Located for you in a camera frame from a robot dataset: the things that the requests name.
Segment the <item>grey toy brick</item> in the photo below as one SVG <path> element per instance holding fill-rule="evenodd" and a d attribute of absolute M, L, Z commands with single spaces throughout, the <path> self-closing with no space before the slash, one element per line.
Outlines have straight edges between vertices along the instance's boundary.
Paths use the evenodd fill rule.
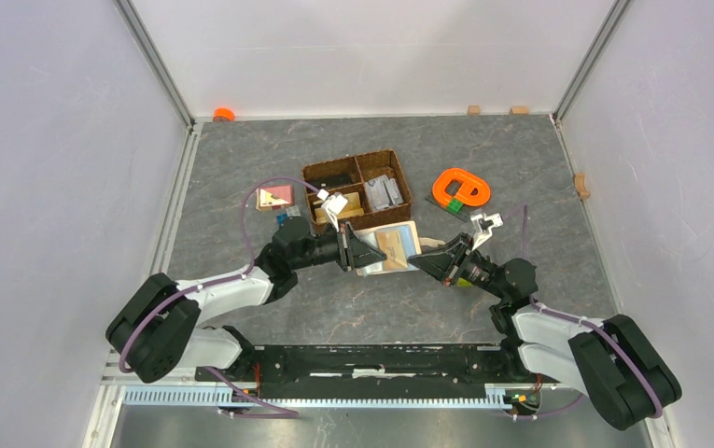
<path fill-rule="evenodd" d="M 286 214 L 288 217 L 300 217 L 301 216 L 301 210 L 298 206 L 293 205 L 290 206 L 286 209 Z"/>

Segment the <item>silver cards in basket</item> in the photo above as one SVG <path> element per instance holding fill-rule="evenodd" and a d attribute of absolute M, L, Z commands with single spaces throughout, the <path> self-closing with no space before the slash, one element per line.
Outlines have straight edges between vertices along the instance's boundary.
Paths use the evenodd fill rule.
<path fill-rule="evenodd" d="M 364 190 L 372 212 L 378 212 L 402 205 L 399 185 L 395 178 L 380 175 L 364 183 Z"/>

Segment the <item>aluminium frame rail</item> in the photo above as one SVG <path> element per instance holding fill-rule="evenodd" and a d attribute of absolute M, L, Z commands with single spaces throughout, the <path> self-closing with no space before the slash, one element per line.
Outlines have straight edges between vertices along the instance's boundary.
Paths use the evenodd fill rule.
<path fill-rule="evenodd" d="M 592 332 L 562 346 L 500 344 L 162 344 L 105 378 L 137 403 L 273 407 L 485 408 L 508 410 L 548 382 L 583 394 L 617 428 L 657 415 L 681 397 L 677 379 L 645 341 Z"/>

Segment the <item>black cards in basket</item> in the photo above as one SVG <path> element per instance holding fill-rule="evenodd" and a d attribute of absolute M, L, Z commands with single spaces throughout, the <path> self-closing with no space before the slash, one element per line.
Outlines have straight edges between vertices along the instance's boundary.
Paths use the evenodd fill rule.
<path fill-rule="evenodd" d="M 309 180 L 309 183 L 317 189 L 336 189 L 354 183 L 352 176 L 348 173 L 340 173 L 335 175 L 325 175 L 316 179 Z"/>

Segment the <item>beige leather card holder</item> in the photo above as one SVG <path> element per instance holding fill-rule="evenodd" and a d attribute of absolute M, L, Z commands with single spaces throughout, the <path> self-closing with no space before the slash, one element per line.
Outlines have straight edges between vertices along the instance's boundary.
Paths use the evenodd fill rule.
<path fill-rule="evenodd" d="M 386 255 L 386 260 L 357 269 L 359 276 L 417 271 L 408 258 L 420 255 L 424 249 L 444 245 L 443 240 L 422 237 L 416 223 L 407 220 L 383 226 L 355 231 L 356 236 Z"/>

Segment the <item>orange credit card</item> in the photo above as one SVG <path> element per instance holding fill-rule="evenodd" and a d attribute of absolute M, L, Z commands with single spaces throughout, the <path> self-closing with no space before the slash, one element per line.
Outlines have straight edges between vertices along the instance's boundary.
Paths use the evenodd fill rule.
<path fill-rule="evenodd" d="M 386 255 L 386 260 L 383 262 L 384 271 L 403 271 L 408 268 L 400 231 L 377 231 L 375 238 L 379 249 Z"/>

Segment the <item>curved wooden piece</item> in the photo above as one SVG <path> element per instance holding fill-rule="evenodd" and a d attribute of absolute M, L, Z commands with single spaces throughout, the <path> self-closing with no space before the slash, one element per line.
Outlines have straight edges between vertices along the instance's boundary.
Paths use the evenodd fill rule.
<path fill-rule="evenodd" d="M 574 188 L 577 192 L 577 196 L 581 201 L 585 201 L 590 198 L 591 191 L 587 188 L 586 175 L 585 173 L 576 173 L 573 176 Z"/>

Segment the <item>brown woven divided basket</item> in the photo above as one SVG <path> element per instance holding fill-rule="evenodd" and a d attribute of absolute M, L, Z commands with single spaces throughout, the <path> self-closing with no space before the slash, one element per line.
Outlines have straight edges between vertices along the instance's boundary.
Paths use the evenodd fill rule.
<path fill-rule="evenodd" d="M 305 165 L 301 169 L 302 179 L 308 183 L 311 179 L 340 173 L 350 174 L 354 183 L 344 187 L 326 190 L 329 192 L 340 192 L 341 194 L 351 192 L 358 192 L 360 194 L 365 214 L 347 218 L 356 230 L 407 221 L 412 218 L 413 197 L 406 175 L 403 173 L 399 157 L 394 150 L 387 148 L 356 156 L 316 162 Z M 405 203 L 394 208 L 372 212 L 364 190 L 364 183 L 380 175 L 387 175 L 397 180 Z"/>

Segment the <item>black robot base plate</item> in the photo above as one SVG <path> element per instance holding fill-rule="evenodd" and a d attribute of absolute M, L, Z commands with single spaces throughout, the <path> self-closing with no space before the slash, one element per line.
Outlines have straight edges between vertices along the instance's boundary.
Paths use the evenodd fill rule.
<path fill-rule="evenodd" d="M 224 370 L 262 399 L 477 399 L 486 385 L 536 385 L 495 344 L 263 345 Z"/>

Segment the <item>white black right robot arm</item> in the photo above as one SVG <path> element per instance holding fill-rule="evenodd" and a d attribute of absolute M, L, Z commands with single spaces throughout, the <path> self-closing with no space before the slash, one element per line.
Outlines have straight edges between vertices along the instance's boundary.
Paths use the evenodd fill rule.
<path fill-rule="evenodd" d="M 461 233 L 408 261 L 444 286 L 464 280 L 498 299 L 490 314 L 504 337 L 499 366 L 513 381 L 532 373 L 552 378 L 579 391 L 619 430 L 660 417 L 683 396 L 677 376 L 633 318 L 571 315 L 536 300 L 536 267 L 527 259 L 495 264 Z"/>

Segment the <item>yellow cards in basket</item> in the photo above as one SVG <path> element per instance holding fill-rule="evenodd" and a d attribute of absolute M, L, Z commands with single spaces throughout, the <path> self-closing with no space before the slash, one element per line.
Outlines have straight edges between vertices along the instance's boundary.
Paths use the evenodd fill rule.
<path fill-rule="evenodd" d="M 338 219 L 357 217 L 365 214 L 361 196 L 358 192 L 345 193 L 343 196 L 347 200 L 347 204 L 337 215 Z M 318 224 L 323 224 L 327 221 L 326 214 L 322 210 L 322 204 L 323 202 L 321 200 L 312 202 L 313 211 L 315 212 L 315 222 Z"/>

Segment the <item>orange round cap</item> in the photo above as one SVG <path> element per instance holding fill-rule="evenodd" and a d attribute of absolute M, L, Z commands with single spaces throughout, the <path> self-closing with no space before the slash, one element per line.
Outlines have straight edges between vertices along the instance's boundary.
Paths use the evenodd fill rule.
<path fill-rule="evenodd" d="M 235 114 L 232 110 L 227 107 L 219 107 L 214 110 L 212 115 L 213 122 L 224 122 L 224 121 L 234 121 Z"/>

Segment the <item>playing card box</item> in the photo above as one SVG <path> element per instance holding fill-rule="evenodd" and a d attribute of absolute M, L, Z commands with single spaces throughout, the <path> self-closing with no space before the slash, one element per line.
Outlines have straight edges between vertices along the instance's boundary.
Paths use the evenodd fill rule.
<path fill-rule="evenodd" d="M 289 184 L 261 187 L 256 190 L 256 209 L 271 211 L 295 204 L 293 187 Z"/>

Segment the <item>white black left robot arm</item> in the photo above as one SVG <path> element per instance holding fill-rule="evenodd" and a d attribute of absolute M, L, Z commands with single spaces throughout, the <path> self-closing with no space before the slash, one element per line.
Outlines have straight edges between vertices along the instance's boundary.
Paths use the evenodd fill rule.
<path fill-rule="evenodd" d="M 233 329 L 205 322 L 282 299 L 298 284 L 299 269 L 327 263 L 351 272 L 385 261 L 351 224 L 314 234 L 303 217 L 286 219 L 257 258 L 243 268 L 197 280 L 152 274 L 109 324 L 105 337 L 119 353 L 119 370 L 151 384 L 176 368 L 213 367 L 232 380 L 254 368 L 254 356 Z"/>

